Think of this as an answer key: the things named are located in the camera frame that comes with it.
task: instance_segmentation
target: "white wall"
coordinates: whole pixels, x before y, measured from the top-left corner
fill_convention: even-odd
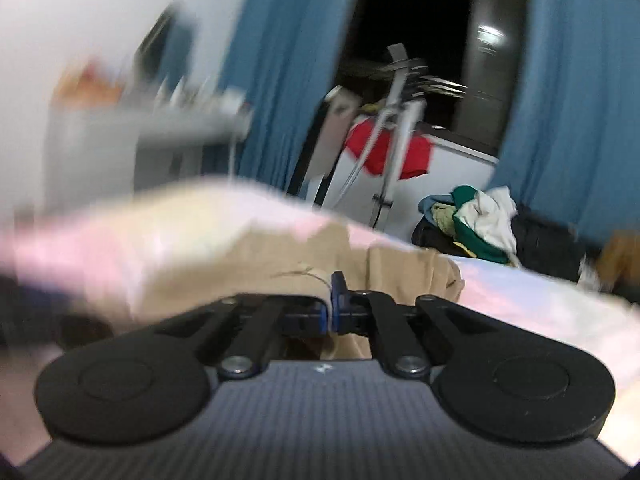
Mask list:
[[[0,221],[42,199],[48,103],[69,62],[131,59],[173,0],[0,0]],[[244,0],[182,0],[196,19],[192,75],[217,76]]]
[[[350,154],[343,153],[326,194],[325,204],[333,203],[352,168],[353,158]],[[493,162],[442,146],[434,146],[429,173],[403,180],[398,186],[385,233],[409,241],[422,216],[418,211],[418,202],[421,199],[431,194],[447,194],[463,184],[484,189],[492,174]],[[374,193],[380,192],[381,184],[380,177],[372,177],[364,170],[361,171],[335,210],[357,222],[368,224],[373,209],[371,199]]]

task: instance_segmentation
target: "metal screw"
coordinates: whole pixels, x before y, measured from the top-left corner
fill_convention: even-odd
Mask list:
[[[415,355],[404,355],[396,361],[396,368],[405,374],[419,374],[426,370],[424,359]]]
[[[220,366],[229,374],[243,374],[251,369],[254,363],[243,355],[232,355],[224,359]]]

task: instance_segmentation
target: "white appliance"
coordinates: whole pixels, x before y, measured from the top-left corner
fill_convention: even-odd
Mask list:
[[[222,103],[204,112],[188,108],[116,106],[52,109],[44,153],[47,213],[200,173],[202,147],[230,143],[235,152],[252,113]]]

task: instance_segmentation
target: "towel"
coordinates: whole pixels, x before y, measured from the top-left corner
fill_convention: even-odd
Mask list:
[[[456,227],[453,225],[453,215],[455,212],[456,206],[454,205],[436,202],[431,206],[433,221],[436,222],[438,229],[451,238],[456,235]]]
[[[478,192],[471,186],[458,186],[451,192],[451,197],[459,210],[467,202],[471,202],[477,193]],[[456,241],[464,245],[467,250],[472,251],[476,257],[498,264],[509,263],[509,258],[503,250],[485,242],[472,228],[458,218],[457,215],[453,215],[453,224],[456,229]]]
[[[420,202],[418,202],[418,211],[422,213],[424,219],[429,222],[431,225],[436,226],[436,221],[433,219],[433,215],[431,214],[431,207],[435,203],[441,204],[451,204],[453,205],[453,198],[450,194],[448,195],[429,195],[424,197]]]
[[[501,186],[486,193],[476,192],[475,197],[456,212],[456,218],[482,240],[504,251],[513,261],[516,254],[516,238],[511,231],[511,219],[517,212],[509,188]]]

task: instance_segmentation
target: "bed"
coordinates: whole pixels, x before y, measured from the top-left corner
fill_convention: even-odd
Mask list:
[[[340,221],[348,225],[352,246],[418,250],[256,184],[208,178],[180,184],[176,192],[179,200],[168,206],[132,214],[136,204],[116,202],[6,233],[0,238],[0,266],[24,283],[81,297],[87,304],[118,298],[127,305],[117,313],[122,320],[135,316],[136,300],[158,269],[184,258],[216,257],[250,226],[305,238]],[[638,462],[640,312],[624,300],[584,292],[570,282],[482,260],[452,259],[465,280],[460,304],[577,346],[607,365],[617,394],[600,440],[627,463]],[[31,388],[38,371],[59,352],[51,346],[31,349],[29,355],[5,358],[0,368],[0,418],[9,426],[0,436],[0,451],[13,462],[48,441]]]

